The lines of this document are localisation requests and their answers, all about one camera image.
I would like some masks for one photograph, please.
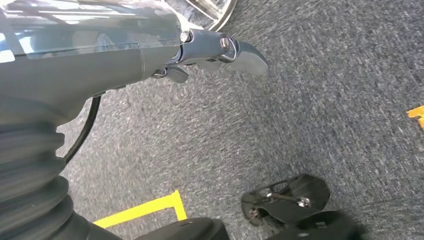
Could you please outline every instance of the black plastic cover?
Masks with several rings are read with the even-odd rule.
[[[158,228],[135,240],[230,240],[222,221],[190,218]]]
[[[267,240],[364,240],[353,220],[341,211],[323,211]]]

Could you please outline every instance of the black cable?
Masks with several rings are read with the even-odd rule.
[[[63,157],[65,159],[66,164],[68,164],[71,161],[71,159],[75,156],[75,154],[83,145],[87,136],[90,134],[90,131],[94,125],[94,121],[96,120],[96,117],[97,117],[97,112],[99,111],[101,98],[102,98],[101,96],[96,96],[92,98],[90,111],[88,113],[88,117],[87,117],[87,120],[85,121],[84,127],[82,128],[81,133],[79,134],[73,146],[69,149],[67,154]]]

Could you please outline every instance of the gray carpet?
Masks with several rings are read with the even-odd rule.
[[[178,189],[189,217],[222,219],[234,240],[264,239],[240,211],[244,191],[298,173],[324,178],[328,209],[375,239],[424,239],[424,2],[240,0],[222,30],[256,45],[267,77],[188,68],[105,95],[64,175],[94,221]],[[63,153],[87,109],[60,128]],[[176,220],[163,211],[110,230],[132,239]]]

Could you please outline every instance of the metal bolt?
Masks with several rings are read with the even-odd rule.
[[[187,32],[182,32],[179,37],[181,38],[181,42],[185,43],[189,39],[189,36]]]
[[[228,49],[230,47],[230,40],[226,36],[221,37],[220,43],[222,49]]]
[[[297,205],[301,208],[309,208],[311,206],[311,201],[306,197],[299,197],[297,199]]]

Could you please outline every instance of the yellow tape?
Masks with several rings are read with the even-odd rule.
[[[176,218],[181,221],[187,219],[186,211],[184,210],[183,201],[180,192],[176,190],[168,196],[164,196],[153,201],[143,203],[130,209],[118,212],[94,222],[99,227],[108,228],[127,221],[152,214],[164,209],[174,208]]]
[[[418,118],[418,122],[421,127],[424,129],[424,106],[417,107],[415,109],[408,111],[408,117],[410,118]]]

